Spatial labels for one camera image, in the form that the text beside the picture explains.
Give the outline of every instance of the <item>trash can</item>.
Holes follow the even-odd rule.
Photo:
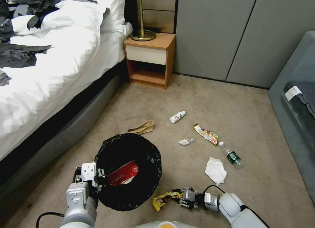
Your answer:
[[[105,140],[95,161],[98,168],[104,169],[107,178],[123,166],[137,165],[137,173],[129,183],[117,185],[104,180],[98,192],[101,203],[117,211],[130,211],[142,205],[152,196],[162,175],[161,154],[157,147],[133,133]]]

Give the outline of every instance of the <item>table lamp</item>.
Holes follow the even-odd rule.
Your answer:
[[[142,0],[140,0],[140,19],[141,19],[141,29],[134,31],[130,38],[136,41],[149,41],[155,38],[155,32],[146,30],[143,27],[143,9]]]

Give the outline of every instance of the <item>white label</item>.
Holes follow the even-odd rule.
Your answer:
[[[211,200],[211,194],[210,193],[205,193],[204,194],[204,201],[207,203],[210,203]]]
[[[290,101],[294,96],[300,93],[302,93],[301,90],[297,86],[293,86],[285,93],[285,97],[288,101]]]

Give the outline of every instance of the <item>small white bottle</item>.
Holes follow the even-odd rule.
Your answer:
[[[177,113],[176,115],[173,115],[170,120],[172,123],[176,123],[177,121],[179,121],[181,118],[184,117],[184,115],[186,115],[185,111],[181,111],[179,113]]]
[[[241,158],[234,152],[228,149],[225,146],[224,142],[219,142],[219,146],[223,148],[223,153],[226,155],[227,159],[229,159],[230,163],[236,168],[241,169],[243,168],[243,162]]]

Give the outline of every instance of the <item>beige carpet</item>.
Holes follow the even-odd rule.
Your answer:
[[[185,110],[175,124],[169,118]],[[209,156],[221,159],[227,171],[221,188],[236,193],[270,227],[314,227],[315,209],[285,142],[267,91],[228,83],[174,75],[169,88],[122,84],[92,130],[74,147],[43,169],[1,203],[0,226],[33,228],[46,211],[64,213],[65,192],[74,168],[91,162],[102,141],[125,133],[146,120],[153,132],[143,134],[162,155],[162,178],[154,195],[192,186],[203,190],[212,181],[204,173]],[[214,131],[241,156],[237,171],[192,125]],[[194,137],[188,146],[179,140]],[[187,210],[171,201],[158,213],[148,200],[136,210],[97,209],[97,228],[128,228],[154,220],[177,220],[202,228],[229,227],[220,214]],[[41,228],[56,228],[60,217],[44,217]]]

